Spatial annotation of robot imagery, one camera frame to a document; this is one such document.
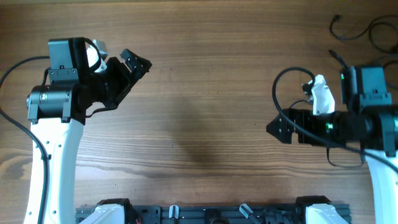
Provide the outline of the black cable gold plug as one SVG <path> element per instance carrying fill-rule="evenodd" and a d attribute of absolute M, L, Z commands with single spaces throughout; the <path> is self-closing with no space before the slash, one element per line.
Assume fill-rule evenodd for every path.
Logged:
<path fill-rule="evenodd" d="M 348 66 L 347 66 L 346 62 L 343 60 L 343 58 L 340 55 L 338 55 L 334 50 L 329 49 L 328 53 L 340 63 L 340 65 L 342 66 L 343 69 L 348 68 Z M 388 62 L 386 62 L 385 64 L 382 65 L 381 61 L 384 60 L 384 59 L 387 59 L 387 58 L 391 58 L 392 60 L 388 61 Z M 397 64 L 397 54 L 383 55 L 381 57 L 378 57 L 378 58 L 370 61 L 369 64 L 371 64 L 371 65 L 381 65 L 382 68 L 385 69 L 385 68 L 387 68 L 390 65 Z"/>

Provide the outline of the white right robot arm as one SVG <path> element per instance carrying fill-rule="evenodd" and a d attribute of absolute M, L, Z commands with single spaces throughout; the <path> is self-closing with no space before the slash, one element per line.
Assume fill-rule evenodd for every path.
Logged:
<path fill-rule="evenodd" d="M 284 144 L 298 141 L 312 146 L 342 148 L 368 163 L 373 184 L 376 223 L 397 223 L 397 105 L 386 89 L 384 69 L 363 65 L 340 72 L 341 98 L 346 111 L 315 115 L 310 110 L 280 107 L 266 131 Z"/>

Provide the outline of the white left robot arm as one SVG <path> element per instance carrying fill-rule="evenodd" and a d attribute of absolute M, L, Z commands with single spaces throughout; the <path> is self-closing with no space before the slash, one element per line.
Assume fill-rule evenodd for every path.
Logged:
<path fill-rule="evenodd" d="M 74 223 L 76 156 L 87 109 L 112 111 L 152 63 L 128 49 L 107 57 L 104 43 L 84 37 L 48 42 L 48 84 L 27 97 L 33 135 L 29 200 L 24 223 Z"/>

